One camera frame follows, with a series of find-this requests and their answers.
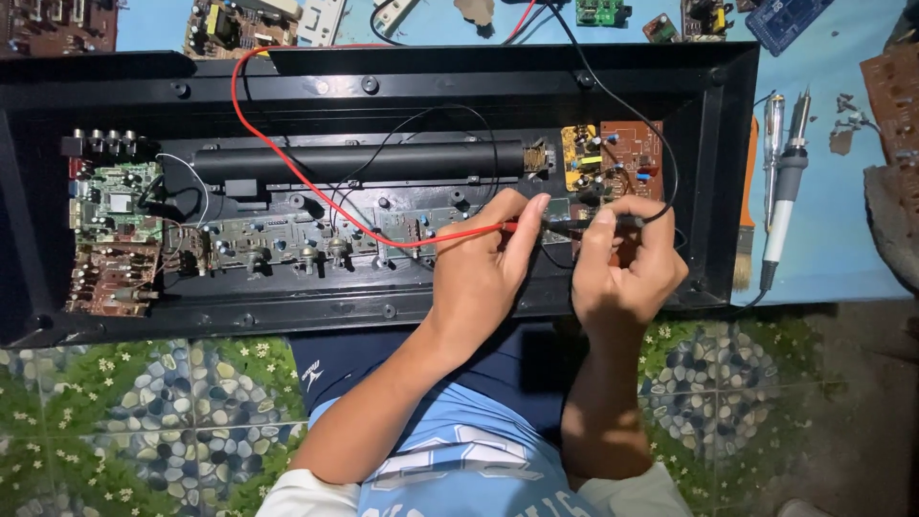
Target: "dark blue shorts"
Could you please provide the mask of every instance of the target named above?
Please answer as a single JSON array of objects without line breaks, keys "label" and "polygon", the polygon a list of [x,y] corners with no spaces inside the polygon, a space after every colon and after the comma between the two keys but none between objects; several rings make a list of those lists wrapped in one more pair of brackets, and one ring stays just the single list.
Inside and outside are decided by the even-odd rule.
[{"label": "dark blue shorts", "polygon": [[[411,327],[336,330],[289,336],[307,414],[347,393],[412,333]],[[447,377],[513,409],[559,445],[564,399],[580,354],[552,323],[505,322],[472,358]]]}]

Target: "person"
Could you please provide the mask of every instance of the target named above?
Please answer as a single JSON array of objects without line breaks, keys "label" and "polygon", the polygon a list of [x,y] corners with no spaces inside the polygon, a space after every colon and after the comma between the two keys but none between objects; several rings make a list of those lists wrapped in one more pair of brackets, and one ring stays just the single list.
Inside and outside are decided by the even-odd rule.
[{"label": "person", "polygon": [[[584,231],[571,302],[589,351],[559,395],[533,388],[521,364],[534,350],[564,347],[531,349],[526,324],[505,321],[548,202],[502,190],[442,229],[518,217],[509,238],[437,243],[434,300],[414,329],[292,341],[311,427],[258,517],[690,515],[652,460],[636,396],[644,332],[687,274],[673,210],[641,229],[627,269],[607,265],[634,237],[615,234],[616,216],[650,217],[662,203],[622,197]],[[561,363],[538,363],[536,381],[558,384],[562,375],[550,372]]]}]

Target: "blue circuit board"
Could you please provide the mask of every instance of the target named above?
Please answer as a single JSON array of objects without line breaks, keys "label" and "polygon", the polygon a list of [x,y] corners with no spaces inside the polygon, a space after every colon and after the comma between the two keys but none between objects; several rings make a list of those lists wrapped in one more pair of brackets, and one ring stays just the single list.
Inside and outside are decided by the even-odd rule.
[{"label": "blue circuit board", "polygon": [[766,0],[747,16],[746,26],[778,57],[832,3],[833,0]]}]

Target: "black tube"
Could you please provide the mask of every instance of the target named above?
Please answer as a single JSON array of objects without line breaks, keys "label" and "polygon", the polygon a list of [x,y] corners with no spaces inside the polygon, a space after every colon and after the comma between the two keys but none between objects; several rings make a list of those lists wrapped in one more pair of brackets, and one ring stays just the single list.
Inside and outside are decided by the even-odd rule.
[{"label": "black tube", "polygon": [[[523,143],[497,142],[498,177],[523,176]],[[291,147],[285,149],[303,166],[313,183],[336,183],[367,163],[377,145],[337,145]],[[297,181],[280,156],[268,148],[201,150],[193,165],[201,179],[220,185],[228,179],[257,179],[264,184]],[[352,179],[361,181],[421,181],[488,179],[494,173],[494,146],[491,142],[449,144],[394,144],[383,146],[380,154]]]}]

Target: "black plastic enclosure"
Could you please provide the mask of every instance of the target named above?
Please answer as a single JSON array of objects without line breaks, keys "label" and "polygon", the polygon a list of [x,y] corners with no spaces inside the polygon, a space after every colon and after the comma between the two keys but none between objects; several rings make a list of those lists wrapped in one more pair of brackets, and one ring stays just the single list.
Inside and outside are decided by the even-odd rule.
[{"label": "black plastic enclosure", "polygon": [[[667,309],[725,305],[731,298],[759,45],[742,43],[585,45],[599,78],[649,119],[663,121],[679,165],[677,227],[689,276]],[[636,117],[597,86],[568,45],[303,49],[272,52],[246,66],[238,83],[249,121],[289,146],[378,144],[418,111],[457,103],[479,111],[499,141],[546,139],[560,128]],[[67,160],[61,138],[132,130],[190,158],[210,148],[261,147],[230,102],[234,62],[193,62],[176,52],[119,52],[0,62],[0,343],[18,348],[136,339],[201,338],[318,328],[376,327],[420,321],[431,305],[432,270],[406,260],[395,270],[359,267],[308,281],[287,270],[260,280],[245,270],[178,279],[147,317],[71,315],[62,311],[74,258],[67,228]],[[375,88],[365,88],[368,77]],[[395,135],[404,144],[488,141],[481,121],[440,110]],[[665,195],[673,163],[664,154]],[[165,186],[188,222],[200,217],[200,185],[165,161]],[[543,179],[507,180],[526,196],[569,193],[557,165]],[[291,183],[296,179],[291,175]],[[448,206],[452,184],[388,184],[353,190],[348,201],[393,209]],[[462,186],[474,204],[491,184]],[[244,217],[230,198],[220,218]],[[268,213],[274,213],[272,203]],[[571,263],[571,246],[546,246]],[[514,316],[570,312],[571,272],[534,250]]]}]

